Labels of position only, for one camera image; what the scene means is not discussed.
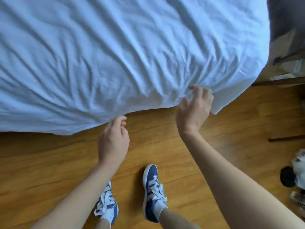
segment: white sock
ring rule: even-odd
[[[106,210],[106,212],[101,215],[101,219],[107,219],[109,221],[110,227],[113,217],[114,217],[114,211],[112,209]]]
[[[158,200],[154,206],[154,208],[152,209],[156,219],[159,221],[159,217],[160,217],[160,214],[161,214],[161,211],[164,209],[164,208],[167,208],[167,206],[164,204],[164,202],[162,200]]]

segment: floor plank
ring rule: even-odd
[[[175,108],[128,114],[129,152],[112,179],[120,214],[112,228],[160,228],[142,216],[142,174],[158,166],[168,206],[203,228],[228,228],[198,167],[181,141]],[[201,134],[226,159],[294,209],[279,181],[305,140],[267,138],[305,133],[296,87],[251,87],[217,115]],[[0,134],[0,228],[26,229],[86,177],[97,162],[96,138],[104,126],[71,136]],[[94,228],[90,215],[84,228]]]

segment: person's left arm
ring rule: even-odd
[[[99,163],[91,174],[31,229],[81,229],[99,196],[116,173],[129,146],[125,116],[109,122],[98,141]]]

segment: white shoe sole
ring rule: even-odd
[[[143,207],[142,207],[142,211],[143,211],[143,215],[144,215],[144,218],[146,218],[146,203],[147,203],[147,189],[146,189],[146,182],[147,182],[147,176],[148,176],[148,172],[149,172],[149,169],[151,166],[153,166],[154,164],[151,164],[151,165],[148,165],[146,168],[145,168],[145,171],[144,171],[144,174],[143,174],[143,187],[144,187],[144,191],[145,191],[145,195],[144,195],[144,202],[143,202]]]

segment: person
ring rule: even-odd
[[[200,135],[199,129],[209,115],[211,90],[190,86],[193,99],[183,99],[177,108],[176,123],[181,139],[205,177],[221,213],[230,228],[301,229],[305,223],[267,190],[230,164]],[[111,193],[110,179],[128,151],[126,117],[111,120],[98,141],[99,163],[91,174],[69,193],[32,229],[81,229],[99,197],[95,215],[100,215],[97,229],[109,229],[119,208]],[[155,165],[146,167],[143,175],[145,198],[143,214],[165,229],[199,228],[168,209],[163,185]]]

